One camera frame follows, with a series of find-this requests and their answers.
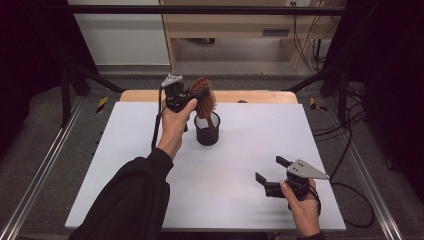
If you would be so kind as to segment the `light wooden desk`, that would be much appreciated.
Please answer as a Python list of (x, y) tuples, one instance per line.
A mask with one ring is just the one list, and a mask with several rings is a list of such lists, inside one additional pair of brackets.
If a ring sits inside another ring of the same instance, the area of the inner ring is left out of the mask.
[[(158, 0), (162, 6), (344, 7), (348, 0)], [(206, 15), (163, 16), (171, 65), (176, 65), (176, 43), (189, 38), (276, 38), (291, 68), (306, 63), (312, 40), (331, 39), (338, 16)]]

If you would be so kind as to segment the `wooden table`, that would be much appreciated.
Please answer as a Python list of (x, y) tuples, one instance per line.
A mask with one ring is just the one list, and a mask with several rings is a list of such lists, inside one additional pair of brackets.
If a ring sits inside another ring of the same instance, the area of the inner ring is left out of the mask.
[[(281, 103), (297, 104), (298, 99), (290, 91), (269, 90), (215, 90), (218, 103), (236, 103), (246, 101), (247, 103)], [(120, 102), (156, 102), (158, 90), (126, 90), (120, 97)]]

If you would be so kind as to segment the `person's right hand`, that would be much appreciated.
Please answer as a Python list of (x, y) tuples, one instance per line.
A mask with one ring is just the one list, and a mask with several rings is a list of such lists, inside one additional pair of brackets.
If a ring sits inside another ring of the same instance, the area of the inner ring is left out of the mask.
[(281, 182), (280, 188), (290, 206), (299, 237), (307, 238), (320, 233), (318, 202), (314, 195), (309, 192), (299, 201), (286, 182)]

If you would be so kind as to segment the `brown wooden hairbrush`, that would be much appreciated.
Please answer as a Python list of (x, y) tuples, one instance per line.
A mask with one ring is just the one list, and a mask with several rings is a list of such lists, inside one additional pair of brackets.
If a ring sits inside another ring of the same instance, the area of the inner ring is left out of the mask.
[(203, 92), (202, 99), (197, 100), (196, 113), (199, 118), (210, 118), (210, 115), (216, 107), (216, 97), (212, 89), (212, 83), (209, 79), (198, 78), (189, 88), (189, 94)]

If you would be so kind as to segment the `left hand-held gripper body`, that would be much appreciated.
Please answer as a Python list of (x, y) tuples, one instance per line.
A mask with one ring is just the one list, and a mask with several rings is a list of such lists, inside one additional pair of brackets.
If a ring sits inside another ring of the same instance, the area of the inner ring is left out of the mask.
[(191, 100), (182, 80), (181, 75), (169, 74), (161, 84), (166, 95), (166, 106), (175, 113), (182, 111)]

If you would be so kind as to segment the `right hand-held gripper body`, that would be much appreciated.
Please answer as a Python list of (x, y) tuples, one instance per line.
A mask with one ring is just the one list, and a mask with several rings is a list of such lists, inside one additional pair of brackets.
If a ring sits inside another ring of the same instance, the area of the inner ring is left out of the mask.
[[(309, 193), (310, 179), (329, 179), (328, 174), (300, 159), (292, 162), (292, 165), (286, 168), (286, 175), (285, 182), (290, 186), (298, 200), (303, 200)], [(285, 197), (278, 182), (268, 182), (266, 180), (264, 190), (267, 197)]]

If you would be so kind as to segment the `dark curtain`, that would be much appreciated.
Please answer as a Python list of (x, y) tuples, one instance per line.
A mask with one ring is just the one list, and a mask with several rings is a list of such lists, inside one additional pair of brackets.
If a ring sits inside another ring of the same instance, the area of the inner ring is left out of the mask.
[[(47, 33), (34, 28), (23, 4), (0, 0), (0, 156), (17, 137), (31, 99), (60, 85), (60, 68), (41, 39)], [(32, 9), (46, 17), (78, 64), (98, 73), (73, 14)]]
[(424, 200), (424, 0), (347, 0), (325, 65), (365, 86), (390, 159)]

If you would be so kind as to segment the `black mesh cup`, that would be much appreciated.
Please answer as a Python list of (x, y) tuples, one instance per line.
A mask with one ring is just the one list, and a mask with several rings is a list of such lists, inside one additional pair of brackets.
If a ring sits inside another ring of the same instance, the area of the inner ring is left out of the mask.
[(201, 119), (198, 116), (194, 119), (196, 128), (196, 139), (203, 146), (212, 146), (219, 140), (219, 127), (221, 119), (213, 112), (210, 118)]

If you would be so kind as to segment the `black metal stand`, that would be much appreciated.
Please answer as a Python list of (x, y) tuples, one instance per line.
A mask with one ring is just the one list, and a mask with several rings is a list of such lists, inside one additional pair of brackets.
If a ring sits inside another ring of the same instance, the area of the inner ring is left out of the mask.
[(335, 91), (338, 91), (338, 108), (337, 108), (337, 119), (340, 123), (347, 126), (347, 87), (348, 87), (348, 75), (346, 71), (337, 66), (329, 66), (324, 70), (312, 75), (306, 80), (288, 88), (289, 92), (297, 93), (303, 88), (323, 80), (324, 83), (321, 86), (320, 93), (323, 97), (331, 96)]
[(78, 96), (88, 96), (91, 89), (88, 86), (86, 79), (92, 79), (100, 85), (116, 93), (123, 93), (125, 91), (124, 88), (109, 82), (108, 80), (101, 77), (98, 73), (90, 71), (80, 65), (64, 67), (60, 74), (62, 96), (62, 127), (65, 127), (71, 119), (70, 85), (72, 85)]

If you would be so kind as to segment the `white table mat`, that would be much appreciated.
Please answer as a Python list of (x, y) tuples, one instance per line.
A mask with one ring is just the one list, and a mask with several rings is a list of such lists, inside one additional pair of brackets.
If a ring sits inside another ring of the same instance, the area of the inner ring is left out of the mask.
[[(99, 192), (128, 161), (151, 151), (158, 106), (150, 102), (115, 104), (97, 151), (72, 206), (66, 227), (84, 220)], [(219, 139), (196, 140), (188, 127), (167, 181), (170, 200), (163, 223), (168, 231), (278, 231), (293, 228), (286, 200), (272, 198), (255, 176), (271, 182), (286, 177), (276, 161), (301, 159), (323, 167), (300, 104), (221, 103)]]

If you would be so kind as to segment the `white cabinet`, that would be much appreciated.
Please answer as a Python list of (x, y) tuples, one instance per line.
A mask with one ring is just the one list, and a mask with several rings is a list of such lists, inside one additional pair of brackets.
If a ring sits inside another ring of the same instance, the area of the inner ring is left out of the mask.
[(96, 65), (169, 65), (160, 14), (75, 14)]

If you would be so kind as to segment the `black horizontal frame bar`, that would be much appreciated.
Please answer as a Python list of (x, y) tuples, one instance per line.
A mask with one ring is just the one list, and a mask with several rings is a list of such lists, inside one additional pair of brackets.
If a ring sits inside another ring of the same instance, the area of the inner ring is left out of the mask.
[(209, 14), (209, 15), (301, 15), (342, 16), (345, 8), (253, 7), (253, 6), (149, 6), (149, 5), (69, 5), (75, 14)]

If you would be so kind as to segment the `aluminium rail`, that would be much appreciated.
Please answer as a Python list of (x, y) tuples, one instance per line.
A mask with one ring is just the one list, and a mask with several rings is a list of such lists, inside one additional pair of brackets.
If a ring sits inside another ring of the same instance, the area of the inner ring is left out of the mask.
[(383, 196), (381, 195), (374, 179), (367, 169), (363, 158), (357, 147), (351, 143), (348, 147), (351, 163), (358, 175), (358, 178), (364, 188), (366, 196), (370, 201), (377, 221), (387, 240), (404, 240), (401, 231), (394, 220)]
[(85, 97), (77, 97), (71, 109), (68, 122), (59, 129), (53, 143), (50, 145), (35, 176), (27, 187), (12, 216), (0, 231), (0, 240), (15, 240), (23, 223), (25, 222), (39, 192), (41, 191), (53, 165), (55, 164), (78, 116), (85, 103)]

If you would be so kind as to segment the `yellow black tape strip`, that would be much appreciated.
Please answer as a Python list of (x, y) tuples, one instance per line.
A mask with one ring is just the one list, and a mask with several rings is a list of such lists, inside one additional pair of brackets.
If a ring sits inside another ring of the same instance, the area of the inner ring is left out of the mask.
[(310, 108), (312, 110), (318, 110), (318, 111), (322, 111), (322, 112), (328, 111), (327, 107), (318, 106), (314, 98), (310, 98)]
[(96, 109), (96, 113), (101, 113), (106, 105), (108, 101), (108, 97), (104, 96), (100, 99), (97, 109)]

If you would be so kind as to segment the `person's left hand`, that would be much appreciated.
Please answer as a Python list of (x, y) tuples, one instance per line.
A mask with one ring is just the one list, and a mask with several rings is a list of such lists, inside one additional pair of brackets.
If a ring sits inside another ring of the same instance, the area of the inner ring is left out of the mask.
[(192, 99), (180, 111), (173, 112), (168, 107), (162, 110), (162, 136), (157, 145), (171, 159), (174, 159), (182, 145), (182, 136), (191, 113), (197, 106), (197, 100)]

